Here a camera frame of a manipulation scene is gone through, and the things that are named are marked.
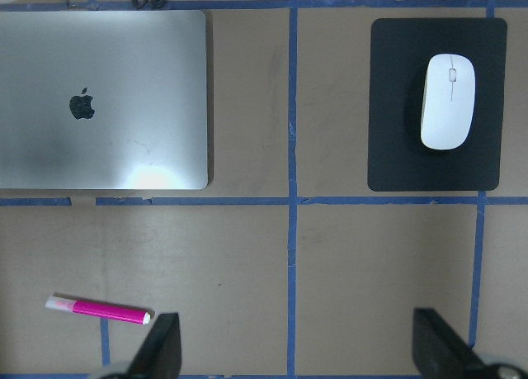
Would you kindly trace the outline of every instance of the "black mouse pad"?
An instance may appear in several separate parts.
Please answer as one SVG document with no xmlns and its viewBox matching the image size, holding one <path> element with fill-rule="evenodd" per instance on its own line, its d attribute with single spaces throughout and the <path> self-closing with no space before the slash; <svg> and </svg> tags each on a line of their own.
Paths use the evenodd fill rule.
<svg viewBox="0 0 528 379">
<path fill-rule="evenodd" d="M 476 191 L 498 185 L 507 24 L 497 18 L 379 19 L 370 39 L 368 184 L 374 191 Z M 420 139 L 427 65 L 459 54 L 475 71 L 474 115 L 458 148 Z"/>
</svg>

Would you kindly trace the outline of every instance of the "computer mouse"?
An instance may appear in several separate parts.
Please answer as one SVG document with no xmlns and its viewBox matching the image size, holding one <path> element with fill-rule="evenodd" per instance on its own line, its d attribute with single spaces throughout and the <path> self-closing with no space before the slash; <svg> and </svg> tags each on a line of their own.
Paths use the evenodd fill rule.
<svg viewBox="0 0 528 379">
<path fill-rule="evenodd" d="M 431 149 L 461 146 L 469 134 L 475 101 L 475 72 L 462 55 L 437 54 L 427 66 L 423 89 L 422 143 Z"/>
</svg>

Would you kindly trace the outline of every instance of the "apple logo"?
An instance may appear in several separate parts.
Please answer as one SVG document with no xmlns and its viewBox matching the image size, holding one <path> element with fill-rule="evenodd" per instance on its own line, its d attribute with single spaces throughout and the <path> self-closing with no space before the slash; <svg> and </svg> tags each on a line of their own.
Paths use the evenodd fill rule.
<svg viewBox="0 0 528 379">
<path fill-rule="evenodd" d="M 95 111 L 92 109 L 92 96 L 87 96 L 84 88 L 80 96 L 73 96 L 69 100 L 69 110 L 75 119 L 92 119 Z"/>
</svg>

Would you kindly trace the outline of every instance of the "marker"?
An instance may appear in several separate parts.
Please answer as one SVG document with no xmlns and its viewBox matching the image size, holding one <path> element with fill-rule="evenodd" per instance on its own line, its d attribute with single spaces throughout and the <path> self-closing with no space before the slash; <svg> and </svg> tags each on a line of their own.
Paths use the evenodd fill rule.
<svg viewBox="0 0 528 379">
<path fill-rule="evenodd" d="M 104 319 L 126 321 L 141 325 L 148 324 L 150 321 L 150 314 L 144 310 L 126 309 L 124 307 L 109 306 L 96 302 L 75 301 L 57 296 L 50 296 L 45 307 L 53 310 L 68 311 L 80 315 L 94 315 Z"/>
</svg>

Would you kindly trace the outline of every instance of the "laptop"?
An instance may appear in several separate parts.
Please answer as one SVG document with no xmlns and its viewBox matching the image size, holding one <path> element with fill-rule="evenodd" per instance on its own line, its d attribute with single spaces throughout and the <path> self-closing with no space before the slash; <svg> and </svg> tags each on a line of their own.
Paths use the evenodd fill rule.
<svg viewBox="0 0 528 379">
<path fill-rule="evenodd" d="M 0 188 L 207 185 L 200 11 L 0 12 Z"/>
</svg>

